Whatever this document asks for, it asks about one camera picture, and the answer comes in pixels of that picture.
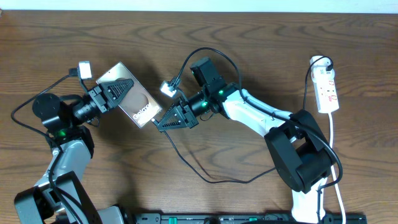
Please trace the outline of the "Galaxy smartphone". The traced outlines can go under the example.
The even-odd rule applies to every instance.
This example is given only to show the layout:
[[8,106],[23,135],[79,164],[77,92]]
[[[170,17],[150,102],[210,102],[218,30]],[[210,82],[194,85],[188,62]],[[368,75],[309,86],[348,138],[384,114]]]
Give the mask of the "Galaxy smartphone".
[[99,77],[96,83],[100,84],[123,79],[131,79],[134,84],[119,104],[119,107],[139,128],[143,128],[155,115],[162,111],[162,107],[121,62]]

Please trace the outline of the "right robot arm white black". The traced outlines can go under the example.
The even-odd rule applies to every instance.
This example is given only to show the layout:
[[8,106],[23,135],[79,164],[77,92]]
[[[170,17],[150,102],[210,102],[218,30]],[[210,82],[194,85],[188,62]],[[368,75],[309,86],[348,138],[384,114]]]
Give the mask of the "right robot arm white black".
[[156,122],[157,129],[164,133],[193,128],[209,111],[244,124],[264,138],[274,169],[292,190],[294,220],[323,223],[323,191],[331,185],[330,168],[339,160],[314,117],[306,110],[278,110],[240,84],[227,83],[208,57],[193,63],[190,70],[201,90],[190,98],[179,97]]

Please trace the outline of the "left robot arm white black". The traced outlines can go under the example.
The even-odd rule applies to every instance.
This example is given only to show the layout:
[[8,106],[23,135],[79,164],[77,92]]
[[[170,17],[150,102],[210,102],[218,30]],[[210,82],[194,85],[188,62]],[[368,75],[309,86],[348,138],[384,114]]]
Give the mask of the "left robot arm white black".
[[21,223],[44,223],[50,217],[56,223],[133,223],[119,205],[97,210],[81,184],[95,147],[84,124],[117,107],[133,85],[131,79],[101,83],[83,96],[57,96],[45,89],[29,99],[47,129],[43,136],[53,158],[43,177],[14,199]]

